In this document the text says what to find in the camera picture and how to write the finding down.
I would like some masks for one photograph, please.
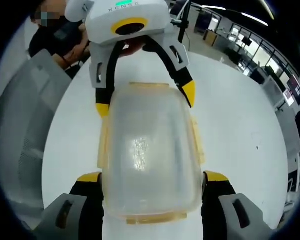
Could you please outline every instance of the person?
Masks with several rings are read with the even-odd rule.
[[[63,69],[78,61],[85,62],[90,57],[86,26],[81,21],[69,22],[65,18],[66,6],[66,0],[44,0],[30,15],[39,29],[30,42],[29,55],[33,57],[46,49]],[[59,36],[63,36],[65,31],[69,37],[67,41],[60,41]],[[126,44],[128,47],[122,51],[121,57],[130,56],[144,46],[140,38],[127,40]]]

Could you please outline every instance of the ceiling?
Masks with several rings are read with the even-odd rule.
[[[300,0],[266,0],[274,20],[259,0],[192,0],[192,2],[226,8],[226,11],[216,9],[213,11],[269,41],[289,59],[300,74]],[[240,13],[256,17],[268,23],[268,26]]]

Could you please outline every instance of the transparent plastic box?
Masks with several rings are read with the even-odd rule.
[[[102,188],[115,217],[187,213],[202,202],[202,172],[189,106],[167,85],[113,94]]]

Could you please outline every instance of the mesh chair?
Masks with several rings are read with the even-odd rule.
[[[0,184],[31,229],[44,209],[41,177],[49,129],[70,83],[43,50],[23,64],[0,97]]]

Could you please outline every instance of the desk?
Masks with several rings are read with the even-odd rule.
[[[195,116],[206,163],[203,171],[226,175],[237,193],[245,194],[276,228],[288,186],[285,141],[275,112],[261,87],[235,69],[190,53],[189,71],[196,82]],[[65,93],[47,138],[42,170],[45,208],[69,193],[77,178],[98,171],[101,119],[95,108],[90,60]],[[139,51],[121,58],[115,86],[160,82],[175,87],[155,53]],[[105,215],[104,239],[202,239],[200,209],[186,220],[131,226]]]

